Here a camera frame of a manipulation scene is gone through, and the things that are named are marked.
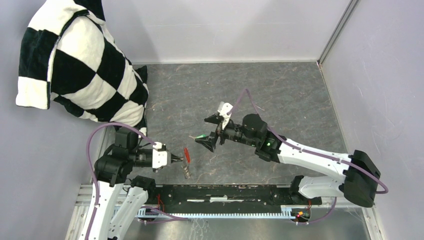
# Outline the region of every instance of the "red object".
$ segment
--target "red object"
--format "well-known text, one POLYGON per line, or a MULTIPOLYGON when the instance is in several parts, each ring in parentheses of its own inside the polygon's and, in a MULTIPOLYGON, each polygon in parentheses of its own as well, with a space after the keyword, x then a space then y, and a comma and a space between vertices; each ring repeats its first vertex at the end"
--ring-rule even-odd
POLYGON ((190 164, 190 162, 191 162, 190 154, 189 154, 189 150, 187 149, 187 147, 184 147, 184 155, 185 155, 185 159, 187 159, 187 163, 190 164))

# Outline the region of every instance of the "checkered pillow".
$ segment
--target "checkered pillow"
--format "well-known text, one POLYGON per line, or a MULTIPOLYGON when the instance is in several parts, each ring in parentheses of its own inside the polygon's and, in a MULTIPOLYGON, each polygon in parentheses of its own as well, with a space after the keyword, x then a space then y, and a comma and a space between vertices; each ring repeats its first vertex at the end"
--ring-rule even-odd
POLYGON ((64 2, 47 0, 24 34, 16 104, 49 109, 54 100, 78 118, 145 133, 147 67, 134 70, 115 45, 101 1, 64 2))

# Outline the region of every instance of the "wall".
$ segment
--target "wall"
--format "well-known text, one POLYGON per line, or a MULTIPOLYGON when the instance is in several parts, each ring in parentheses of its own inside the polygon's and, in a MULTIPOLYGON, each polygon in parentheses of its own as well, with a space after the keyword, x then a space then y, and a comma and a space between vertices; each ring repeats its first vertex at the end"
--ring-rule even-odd
POLYGON ((388 195, 387 239, 422 239, 424 1, 363 0, 323 63, 349 150, 365 150, 388 195))
POLYGON ((58 103, 49 110, 15 105, 21 39, 43 2, 2 1, 0 7, 0 233, 5 240, 64 239, 80 184, 89 179, 85 143, 97 124, 71 116, 58 103))
POLYGON ((349 0, 103 0, 135 63, 317 60, 349 0))

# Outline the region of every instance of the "marbled gray surface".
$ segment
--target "marbled gray surface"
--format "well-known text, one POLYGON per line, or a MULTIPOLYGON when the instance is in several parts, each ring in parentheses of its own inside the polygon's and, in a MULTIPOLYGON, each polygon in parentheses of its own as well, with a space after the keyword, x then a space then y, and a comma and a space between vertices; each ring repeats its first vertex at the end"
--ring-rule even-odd
MULTIPOLYGON (((181 163, 158 173, 135 168, 129 178, 142 175, 155 178, 157 184, 290 184, 297 175, 319 176, 299 166, 260 160, 254 148, 232 141, 217 144, 211 153, 189 137, 214 131, 216 125, 204 118, 215 113, 221 101, 233 104, 244 88, 262 109, 263 120, 281 135, 311 147, 345 151, 316 63, 149 65, 147 85, 148 136, 181 156, 187 147, 191 179, 184 178, 181 163)), ((246 96, 231 118, 240 123, 253 112, 246 96)))

